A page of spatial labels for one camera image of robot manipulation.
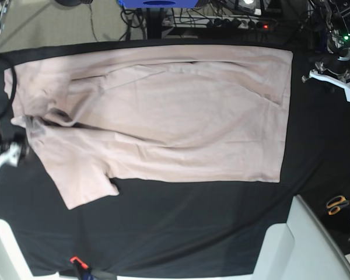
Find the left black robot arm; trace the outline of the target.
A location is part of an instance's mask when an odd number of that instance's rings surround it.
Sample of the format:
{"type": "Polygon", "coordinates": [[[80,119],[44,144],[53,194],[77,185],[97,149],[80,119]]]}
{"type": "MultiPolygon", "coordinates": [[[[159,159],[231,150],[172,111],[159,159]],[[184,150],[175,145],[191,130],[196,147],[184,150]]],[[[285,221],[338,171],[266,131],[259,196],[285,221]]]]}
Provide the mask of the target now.
{"type": "Polygon", "coordinates": [[[302,76],[341,88],[350,103],[350,2],[312,1],[313,12],[320,17],[326,35],[326,54],[314,63],[314,69],[302,76]]]}

